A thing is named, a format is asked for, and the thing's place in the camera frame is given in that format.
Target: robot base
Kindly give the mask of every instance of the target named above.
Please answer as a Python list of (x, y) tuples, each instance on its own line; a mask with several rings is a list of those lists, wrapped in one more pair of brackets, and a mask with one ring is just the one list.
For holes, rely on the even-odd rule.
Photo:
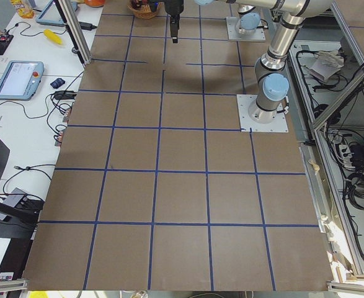
[(275, 114), (275, 118), (269, 124), (261, 124), (253, 120), (249, 115), (249, 107), (256, 100), (256, 95), (237, 95), (239, 123), (242, 132), (288, 132), (288, 125), (284, 113)]
[(238, 21), (238, 17), (227, 17), (226, 23), (227, 23), (227, 33), (229, 40), (236, 40), (238, 42), (265, 42), (266, 38), (264, 35), (263, 29), (256, 29), (256, 31), (253, 34), (239, 34), (236, 31), (236, 24)]

